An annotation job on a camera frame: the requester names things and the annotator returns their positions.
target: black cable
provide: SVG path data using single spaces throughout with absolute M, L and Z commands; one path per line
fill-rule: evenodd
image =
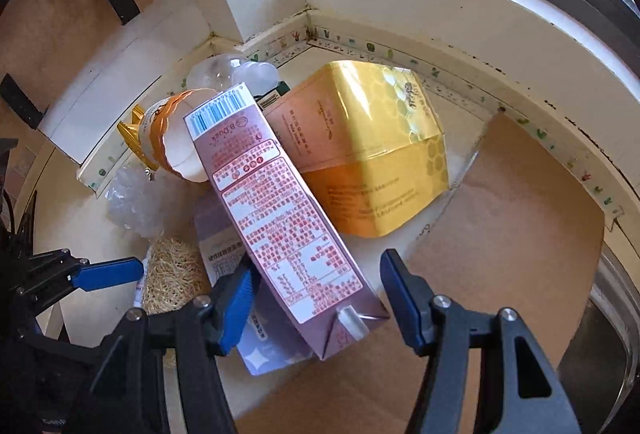
M 6 193 L 6 190 L 2 190 L 4 192 L 4 200 L 6 201 L 6 207 L 9 209 L 9 221 L 11 223 L 11 233 L 15 234 L 15 219 L 14 219 L 14 206 L 11 204 L 11 199 L 9 199 L 9 194 Z

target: purple package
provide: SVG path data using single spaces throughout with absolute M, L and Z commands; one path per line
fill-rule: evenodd
M 244 84 L 185 122 L 263 283 L 321 360 L 388 319 Z
M 196 204 L 195 225 L 200 253 L 213 285 L 220 277 L 235 270 L 245 249 L 214 192 L 206 194 Z M 265 284 L 260 285 L 237 347 L 246 368 L 254 376 L 307 360 L 313 355 Z

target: plastic bottle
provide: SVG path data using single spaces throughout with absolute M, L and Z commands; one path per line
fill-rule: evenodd
M 253 96 L 262 96 L 276 88 L 279 81 L 278 70 L 268 62 L 253 62 L 242 55 L 225 53 L 194 65 L 187 76 L 186 88 L 209 88 L 221 93 L 244 82 Z

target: crumpled plastic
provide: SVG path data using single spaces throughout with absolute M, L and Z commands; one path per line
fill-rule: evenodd
M 192 223 L 203 187 L 134 161 L 118 170 L 105 197 L 111 221 L 145 239 L 179 236 Z

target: honeycomb pattern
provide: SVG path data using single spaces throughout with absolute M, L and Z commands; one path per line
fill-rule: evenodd
M 439 180 L 446 183 L 449 180 L 447 163 L 444 154 L 444 138 L 438 137 L 427 143 L 427 175 L 438 176 Z
M 353 151 L 359 160 L 440 134 L 410 70 L 352 61 L 333 62 L 331 66 L 334 84 L 351 123 Z M 432 168 L 436 167 L 436 154 L 437 151 Z M 444 158 L 437 165 L 440 168 L 436 172 L 443 168 Z

